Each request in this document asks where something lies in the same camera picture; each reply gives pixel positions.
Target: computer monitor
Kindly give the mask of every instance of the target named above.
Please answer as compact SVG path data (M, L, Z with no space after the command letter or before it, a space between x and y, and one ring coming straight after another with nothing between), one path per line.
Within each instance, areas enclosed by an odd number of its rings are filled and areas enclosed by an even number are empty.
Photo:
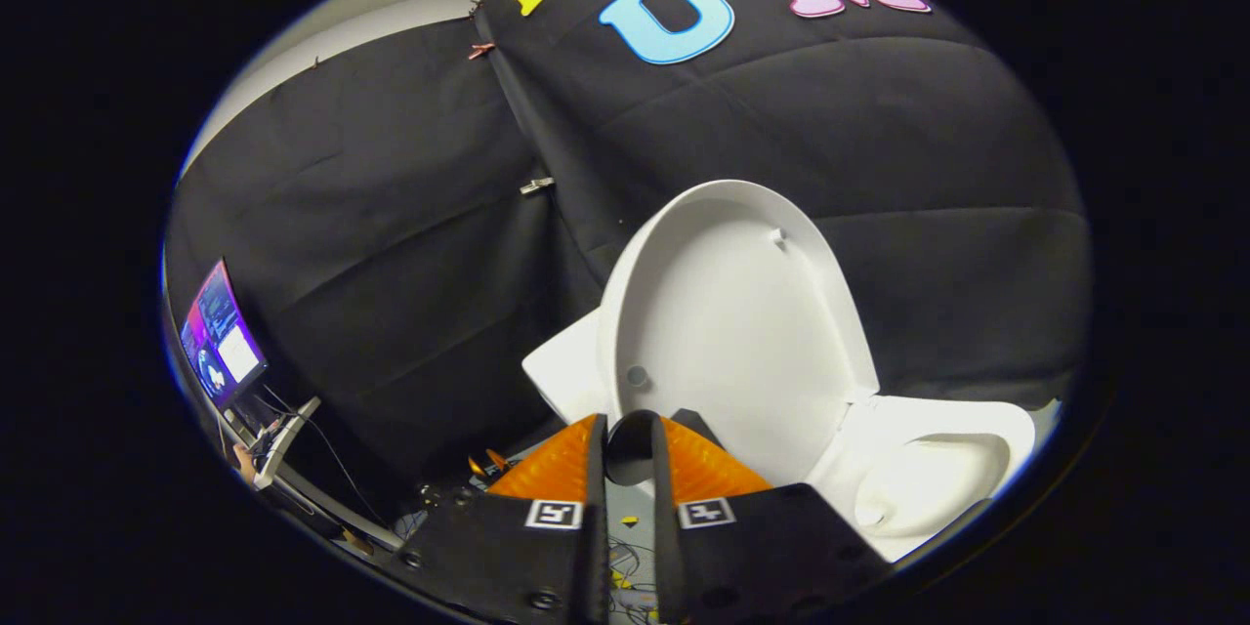
M191 301L181 340L195 376L218 410L230 408L269 366L240 314L224 259Z

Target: monitor stand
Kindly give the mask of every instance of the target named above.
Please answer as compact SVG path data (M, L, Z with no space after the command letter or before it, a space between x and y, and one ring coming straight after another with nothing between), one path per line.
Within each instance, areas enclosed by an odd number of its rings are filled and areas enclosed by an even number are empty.
M231 424L235 425L236 432L239 432L239 426L241 425L241 429L246 430L252 439L260 434L262 428L268 428L272 421L278 420L278 412L265 408L252 392L236 398L230 404L229 410L234 411L235 420Z

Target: letter u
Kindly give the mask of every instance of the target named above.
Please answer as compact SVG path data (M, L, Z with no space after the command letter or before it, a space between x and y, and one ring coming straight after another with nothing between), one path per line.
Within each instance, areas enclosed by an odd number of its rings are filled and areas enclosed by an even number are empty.
M679 64L719 45L734 28L734 8L725 0L686 0L699 20L684 32L670 32L642 5L642 0L615 0L599 14L612 25L639 59L648 64Z

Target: white toilet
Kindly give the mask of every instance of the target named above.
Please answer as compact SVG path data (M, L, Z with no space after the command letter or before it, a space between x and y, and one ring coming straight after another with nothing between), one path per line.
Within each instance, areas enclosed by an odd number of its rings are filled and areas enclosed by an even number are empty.
M774 486L816 488L889 561L998 495L1034 446L1032 420L1011 404L876 395L825 238L746 181L709 181L662 208L630 239L600 308L522 366L569 422L700 412L729 452Z

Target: black fabric backdrop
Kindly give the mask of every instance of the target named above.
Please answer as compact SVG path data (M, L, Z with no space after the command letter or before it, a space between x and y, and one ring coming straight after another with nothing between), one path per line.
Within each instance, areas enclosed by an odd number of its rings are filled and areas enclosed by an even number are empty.
M639 225L744 179L825 232L882 394L1062 396L1088 225L1046 118L980 39L934 0L820 19L726 0L721 45L649 65L599 24L611 1L486 0L250 105L179 184L172 309L226 256L305 394L408 479L462 471L466 451L551 428L520 360L598 305ZM645 2L670 29L695 20ZM496 50L465 60L482 41ZM522 196L535 176L555 188Z

